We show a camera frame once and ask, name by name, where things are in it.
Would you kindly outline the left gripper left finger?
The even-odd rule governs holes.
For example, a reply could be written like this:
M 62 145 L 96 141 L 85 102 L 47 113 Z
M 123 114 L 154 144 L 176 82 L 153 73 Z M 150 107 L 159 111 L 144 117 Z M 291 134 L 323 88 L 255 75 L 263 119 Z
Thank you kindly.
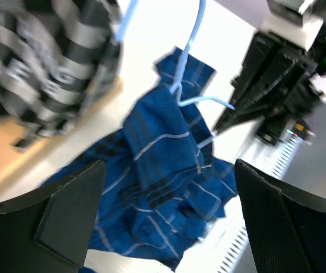
M 103 161 L 0 202 L 0 272 L 78 272 L 104 187 Z

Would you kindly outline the blue plaid shirt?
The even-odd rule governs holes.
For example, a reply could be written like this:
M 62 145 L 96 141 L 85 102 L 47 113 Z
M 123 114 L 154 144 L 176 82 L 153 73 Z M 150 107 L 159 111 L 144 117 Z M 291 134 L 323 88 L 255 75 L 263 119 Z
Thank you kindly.
M 158 84 L 138 99 L 121 128 L 95 142 L 45 181 L 101 177 L 106 166 L 89 249 L 153 259 L 175 270 L 184 252 L 225 217 L 237 195 L 231 163 L 199 143 L 211 133 L 195 105 L 179 107 L 169 89 L 179 48 L 156 64 Z

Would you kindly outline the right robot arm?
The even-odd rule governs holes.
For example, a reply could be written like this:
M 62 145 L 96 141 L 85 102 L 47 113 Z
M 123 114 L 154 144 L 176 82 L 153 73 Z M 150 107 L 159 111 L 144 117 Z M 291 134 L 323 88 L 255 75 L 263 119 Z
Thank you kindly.
M 304 119 L 325 98 L 312 79 L 326 76 L 326 1 L 269 1 L 268 7 L 232 79 L 232 108 L 213 131 L 258 120 L 255 136 L 273 146 L 287 130 L 305 139 Z

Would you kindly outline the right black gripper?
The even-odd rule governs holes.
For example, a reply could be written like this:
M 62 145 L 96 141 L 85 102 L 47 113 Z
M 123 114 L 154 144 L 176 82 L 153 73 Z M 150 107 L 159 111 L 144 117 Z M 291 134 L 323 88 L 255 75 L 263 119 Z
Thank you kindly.
M 285 102 L 316 67 L 299 47 L 273 34 L 255 32 L 241 72 L 231 82 L 235 110 L 225 109 L 213 132 L 220 135 L 231 127 L 262 119 L 257 136 L 270 145 L 283 142 L 290 123 Z

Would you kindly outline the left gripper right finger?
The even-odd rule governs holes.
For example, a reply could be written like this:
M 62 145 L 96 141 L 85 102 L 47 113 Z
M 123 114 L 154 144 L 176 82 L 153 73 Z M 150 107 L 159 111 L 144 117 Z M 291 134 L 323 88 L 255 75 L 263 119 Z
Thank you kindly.
M 234 173 L 257 272 L 326 273 L 326 198 L 241 159 Z

